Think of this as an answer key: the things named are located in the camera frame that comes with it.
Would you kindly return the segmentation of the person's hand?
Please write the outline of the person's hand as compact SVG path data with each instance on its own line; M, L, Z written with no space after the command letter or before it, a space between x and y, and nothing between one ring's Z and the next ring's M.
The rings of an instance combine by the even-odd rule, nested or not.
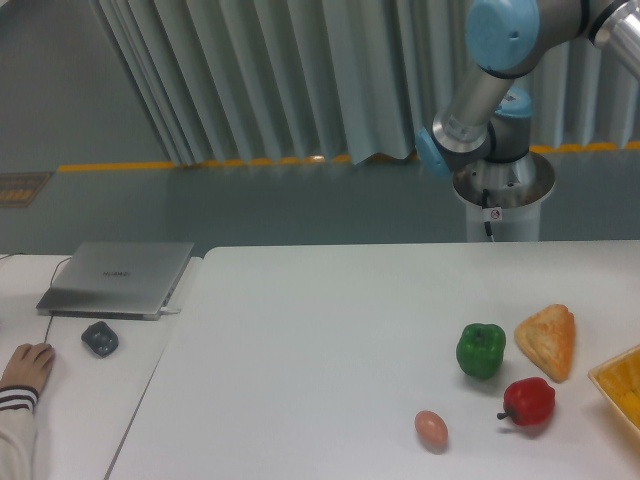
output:
M55 349L47 343L20 345L1 376L2 388L25 387L41 394L55 362Z

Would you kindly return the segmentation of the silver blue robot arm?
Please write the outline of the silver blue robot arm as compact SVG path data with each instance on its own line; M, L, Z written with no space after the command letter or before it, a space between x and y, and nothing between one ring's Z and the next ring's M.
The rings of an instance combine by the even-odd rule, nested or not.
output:
M448 175L490 156L497 148L491 119L514 81L548 50L575 38L588 39L639 74L636 1L473 2L465 23L472 67L449 105L416 133L420 160Z

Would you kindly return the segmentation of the white striped sleeve forearm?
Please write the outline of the white striped sleeve forearm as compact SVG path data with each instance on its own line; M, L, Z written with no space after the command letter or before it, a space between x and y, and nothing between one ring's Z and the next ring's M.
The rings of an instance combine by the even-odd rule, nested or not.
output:
M37 435L34 410L39 395L32 387L1 389L1 478L32 479Z

